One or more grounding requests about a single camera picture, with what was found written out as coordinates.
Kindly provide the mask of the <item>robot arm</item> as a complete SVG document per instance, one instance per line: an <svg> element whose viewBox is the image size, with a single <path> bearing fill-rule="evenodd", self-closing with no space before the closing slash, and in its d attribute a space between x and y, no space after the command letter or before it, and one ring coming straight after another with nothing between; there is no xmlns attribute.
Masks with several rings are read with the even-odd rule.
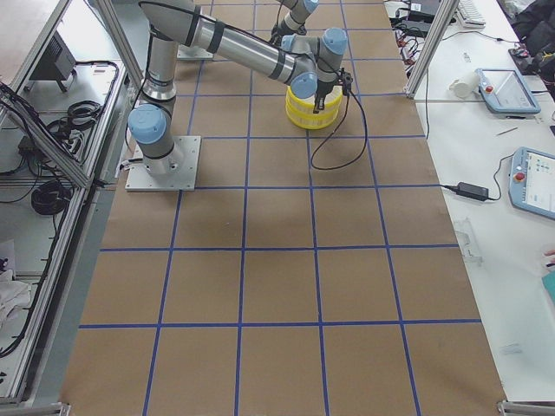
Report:
<svg viewBox="0 0 555 416"><path fill-rule="evenodd" d="M270 43L279 46L284 36L305 36L307 34L305 23L318 5L318 0L280 1L280 6L286 7L289 11L283 18L279 17L280 12L277 13L276 22L271 30Z"/></svg>
<svg viewBox="0 0 555 416"><path fill-rule="evenodd" d="M170 133L180 45L199 47L280 81L297 98L312 98L315 112L324 110L334 87L347 84L341 67L345 31L326 29L322 36L300 32L316 10L316 1L287 2L289 12L270 41L204 14L192 1L141 1L139 6L150 27L147 69L141 103L127 123L143 166L153 176L172 174L184 165L185 154Z"/></svg>

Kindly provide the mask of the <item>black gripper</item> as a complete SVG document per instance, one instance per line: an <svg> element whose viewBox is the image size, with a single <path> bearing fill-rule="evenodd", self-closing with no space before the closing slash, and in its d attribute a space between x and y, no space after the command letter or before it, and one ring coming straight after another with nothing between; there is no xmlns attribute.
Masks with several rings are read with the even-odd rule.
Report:
<svg viewBox="0 0 555 416"><path fill-rule="evenodd" d="M317 81L317 91L315 94L315 104L313 107L313 113L319 114L325 109L325 98L330 94L336 85L335 81Z"/></svg>

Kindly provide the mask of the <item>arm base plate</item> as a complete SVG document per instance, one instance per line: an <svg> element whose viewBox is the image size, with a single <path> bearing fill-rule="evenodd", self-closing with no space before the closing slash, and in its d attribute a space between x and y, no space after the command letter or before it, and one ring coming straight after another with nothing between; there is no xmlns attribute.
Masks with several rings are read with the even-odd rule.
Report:
<svg viewBox="0 0 555 416"><path fill-rule="evenodd" d="M163 159L145 158L137 146L125 189L129 192L193 191L201 146L200 136L173 136L173 151Z"/></svg>

